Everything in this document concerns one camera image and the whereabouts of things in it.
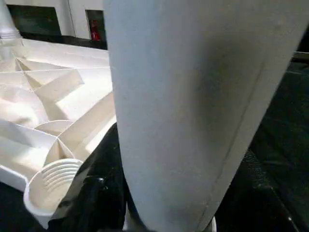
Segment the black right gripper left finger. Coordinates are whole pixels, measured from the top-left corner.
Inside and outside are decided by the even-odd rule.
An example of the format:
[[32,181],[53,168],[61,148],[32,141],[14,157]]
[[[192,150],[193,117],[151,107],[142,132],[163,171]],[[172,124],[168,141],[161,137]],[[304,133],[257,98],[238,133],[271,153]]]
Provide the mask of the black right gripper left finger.
[[123,229],[125,214],[125,179],[114,123],[79,168],[47,230],[118,232]]

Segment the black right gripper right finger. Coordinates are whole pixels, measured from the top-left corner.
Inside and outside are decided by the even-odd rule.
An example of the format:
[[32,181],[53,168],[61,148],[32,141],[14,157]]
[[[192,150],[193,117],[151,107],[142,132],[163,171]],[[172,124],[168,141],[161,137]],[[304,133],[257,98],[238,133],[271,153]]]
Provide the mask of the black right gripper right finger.
[[248,150],[216,214],[219,232],[294,232],[296,225]]

